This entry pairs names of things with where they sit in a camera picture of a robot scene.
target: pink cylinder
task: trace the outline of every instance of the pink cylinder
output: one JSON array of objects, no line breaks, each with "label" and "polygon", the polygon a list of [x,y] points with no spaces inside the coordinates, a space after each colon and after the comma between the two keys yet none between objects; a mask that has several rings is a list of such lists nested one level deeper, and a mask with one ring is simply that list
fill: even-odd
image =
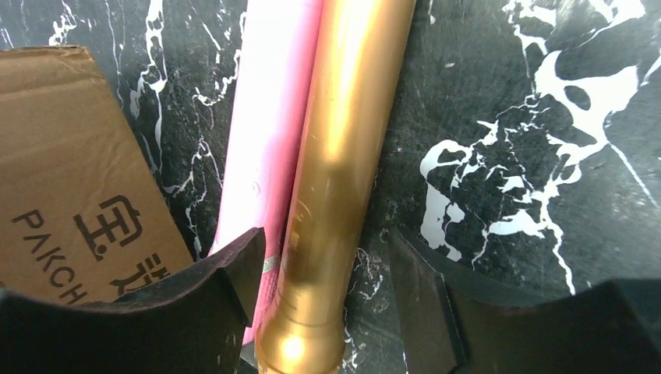
[{"label": "pink cylinder", "polygon": [[281,240],[301,140],[323,0],[249,0],[224,170],[221,211],[210,254],[249,228],[267,248],[254,338],[273,299]]}]

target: gold metal tube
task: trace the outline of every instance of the gold metal tube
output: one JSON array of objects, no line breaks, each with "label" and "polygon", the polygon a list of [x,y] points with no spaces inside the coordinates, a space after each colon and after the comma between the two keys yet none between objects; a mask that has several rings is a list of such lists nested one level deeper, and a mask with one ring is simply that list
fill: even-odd
[{"label": "gold metal tube", "polygon": [[342,313],[415,0],[326,0],[263,374],[336,372]]}]

